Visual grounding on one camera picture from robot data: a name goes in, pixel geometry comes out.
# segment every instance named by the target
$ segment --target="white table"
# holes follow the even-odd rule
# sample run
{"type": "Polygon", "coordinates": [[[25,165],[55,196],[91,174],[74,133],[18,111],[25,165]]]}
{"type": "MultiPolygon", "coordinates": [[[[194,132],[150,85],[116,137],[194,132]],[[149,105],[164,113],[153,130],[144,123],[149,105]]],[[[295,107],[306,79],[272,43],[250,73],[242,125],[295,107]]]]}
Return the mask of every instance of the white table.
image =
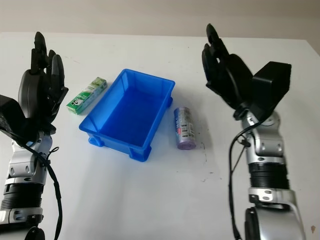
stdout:
{"type": "MultiPolygon", "coordinates": [[[[228,207],[230,141],[241,129],[233,110],[206,88],[201,52],[205,37],[44,34],[48,49],[61,55],[69,88],[53,125],[51,157],[61,186],[61,240],[212,240],[233,239],[228,207]],[[151,143],[149,159],[88,143],[78,129],[85,115],[65,105],[95,77],[111,84],[129,68],[174,80],[173,104],[151,143]],[[176,148],[173,111],[187,106],[196,122],[197,148],[176,148]]],[[[34,33],[0,35],[0,94],[18,98],[22,74],[30,68],[34,33]]],[[[242,57],[253,73],[268,61],[292,64],[289,93],[277,107],[285,140],[289,179],[296,191],[307,239],[319,239],[320,57],[304,40],[225,38],[230,53],[242,57]],[[311,226],[316,230],[312,234],[311,226]]],[[[12,154],[11,140],[0,134],[0,187],[12,154]]],[[[244,237],[250,207],[245,157],[234,175],[236,221],[244,237]]],[[[58,217],[47,177],[40,227],[54,238],[58,217]]]]}

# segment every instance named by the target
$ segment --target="purple cylindrical can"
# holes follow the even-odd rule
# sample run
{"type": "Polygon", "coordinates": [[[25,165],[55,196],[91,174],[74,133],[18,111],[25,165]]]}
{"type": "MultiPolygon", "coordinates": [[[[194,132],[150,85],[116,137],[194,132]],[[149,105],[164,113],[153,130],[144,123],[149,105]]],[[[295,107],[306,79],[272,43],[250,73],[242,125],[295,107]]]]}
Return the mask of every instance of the purple cylindrical can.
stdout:
{"type": "Polygon", "coordinates": [[[194,120],[187,107],[174,110],[176,145],[181,150],[191,150],[196,147],[194,120]]]}

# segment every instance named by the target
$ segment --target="robotic hand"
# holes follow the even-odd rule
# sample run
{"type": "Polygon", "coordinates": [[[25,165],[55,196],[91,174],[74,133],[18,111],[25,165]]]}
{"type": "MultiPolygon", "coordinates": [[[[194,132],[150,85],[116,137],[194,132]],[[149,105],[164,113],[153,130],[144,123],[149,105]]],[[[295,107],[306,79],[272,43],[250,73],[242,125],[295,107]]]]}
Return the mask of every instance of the robotic hand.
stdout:
{"type": "Polygon", "coordinates": [[[50,166],[51,125],[68,92],[62,59],[53,50],[47,55],[44,36],[37,32],[31,52],[31,69],[21,80],[18,101],[0,95],[0,131],[12,138],[13,155],[0,207],[0,240],[44,240],[38,224],[43,219],[41,195],[47,172],[54,182],[59,218],[55,240],[62,226],[59,183],[50,166]]]}
{"type": "Polygon", "coordinates": [[[271,61],[252,75],[240,57],[228,53],[211,24],[206,34],[210,43],[202,51],[206,86],[235,109],[233,117],[241,120],[243,127],[229,149],[229,206],[234,238],[242,239],[234,216],[232,148],[242,137],[251,175],[249,201],[254,204],[245,212],[245,239],[305,240],[295,192],[290,190],[287,179],[284,142],[278,132],[280,118],[274,112],[289,90],[291,65],[271,61]]]}

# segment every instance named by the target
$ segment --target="green package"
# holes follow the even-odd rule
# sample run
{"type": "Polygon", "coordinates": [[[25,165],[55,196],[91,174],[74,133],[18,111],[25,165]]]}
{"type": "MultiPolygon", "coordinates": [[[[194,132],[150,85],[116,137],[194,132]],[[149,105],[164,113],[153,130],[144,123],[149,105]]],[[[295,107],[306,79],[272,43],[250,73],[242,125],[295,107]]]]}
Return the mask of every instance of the green package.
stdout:
{"type": "Polygon", "coordinates": [[[74,114],[80,114],[86,107],[97,98],[97,96],[107,88],[107,81],[97,77],[89,86],[80,92],[66,107],[74,114]]]}

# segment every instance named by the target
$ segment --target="blue storage tray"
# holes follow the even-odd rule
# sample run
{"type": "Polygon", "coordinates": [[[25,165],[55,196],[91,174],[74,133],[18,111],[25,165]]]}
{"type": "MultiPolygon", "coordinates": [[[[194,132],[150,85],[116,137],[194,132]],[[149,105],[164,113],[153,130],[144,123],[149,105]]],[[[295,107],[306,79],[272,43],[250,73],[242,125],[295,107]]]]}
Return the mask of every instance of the blue storage tray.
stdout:
{"type": "Polygon", "coordinates": [[[82,121],[89,143],[145,162],[160,121],[172,103],[175,82],[124,69],[82,121]]]}

